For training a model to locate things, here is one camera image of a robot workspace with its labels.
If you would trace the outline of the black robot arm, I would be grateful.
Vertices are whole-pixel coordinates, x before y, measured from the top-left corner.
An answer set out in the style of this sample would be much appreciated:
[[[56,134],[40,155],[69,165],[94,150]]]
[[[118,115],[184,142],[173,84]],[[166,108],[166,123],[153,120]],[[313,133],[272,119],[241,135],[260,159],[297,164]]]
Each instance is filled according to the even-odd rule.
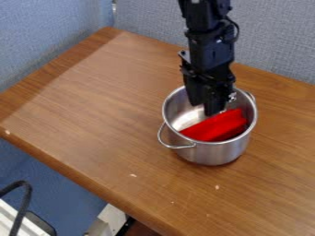
[[[240,29],[228,17],[229,0],[177,0],[185,20],[188,50],[181,51],[182,83],[192,106],[212,116],[235,99],[235,76],[229,65]]]

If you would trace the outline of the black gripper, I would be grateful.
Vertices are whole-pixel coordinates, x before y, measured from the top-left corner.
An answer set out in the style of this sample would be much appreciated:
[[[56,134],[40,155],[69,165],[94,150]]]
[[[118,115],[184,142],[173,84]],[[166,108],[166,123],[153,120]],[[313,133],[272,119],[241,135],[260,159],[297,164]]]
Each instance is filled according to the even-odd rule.
[[[188,50],[180,52],[180,58],[188,100],[192,106],[204,103],[204,113],[212,116],[233,100],[233,39],[224,35],[188,35],[186,39]]]

